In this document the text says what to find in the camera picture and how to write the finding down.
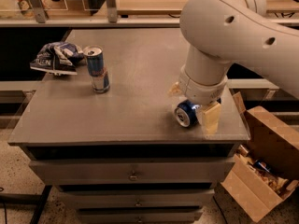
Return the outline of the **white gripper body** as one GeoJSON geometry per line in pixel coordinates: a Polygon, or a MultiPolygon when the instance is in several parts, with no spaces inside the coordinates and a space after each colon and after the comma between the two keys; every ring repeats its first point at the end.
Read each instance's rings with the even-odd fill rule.
{"type": "Polygon", "coordinates": [[[221,98],[227,80],[228,78],[224,77],[222,81],[216,85],[202,85],[197,81],[192,80],[186,73],[185,66],[182,66],[178,78],[178,86],[183,95],[192,103],[209,105],[221,98]]]}

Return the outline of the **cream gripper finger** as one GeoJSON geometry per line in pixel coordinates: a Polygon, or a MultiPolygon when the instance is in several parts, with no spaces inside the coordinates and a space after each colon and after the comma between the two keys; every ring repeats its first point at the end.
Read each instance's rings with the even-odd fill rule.
{"type": "Polygon", "coordinates": [[[221,113],[221,104],[213,102],[202,105],[197,111],[197,119],[205,134],[213,134],[218,130],[221,113]]]}
{"type": "Polygon", "coordinates": [[[180,96],[181,94],[182,94],[182,90],[180,89],[178,82],[175,82],[171,86],[170,90],[168,91],[168,95],[172,97],[172,96],[180,96]]]}

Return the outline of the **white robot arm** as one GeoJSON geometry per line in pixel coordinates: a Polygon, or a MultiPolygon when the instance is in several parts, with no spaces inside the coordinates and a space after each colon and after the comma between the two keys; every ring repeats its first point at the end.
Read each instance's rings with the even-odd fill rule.
{"type": "Polygon", "coordinates": [[[240,64],[299,98],[299,31],[265,17],[265,0],[189,0],[180,30],[190,47],[173,89],[186,100],[174,115],[187,128],[218,126],[232,64],[240,64]]]}

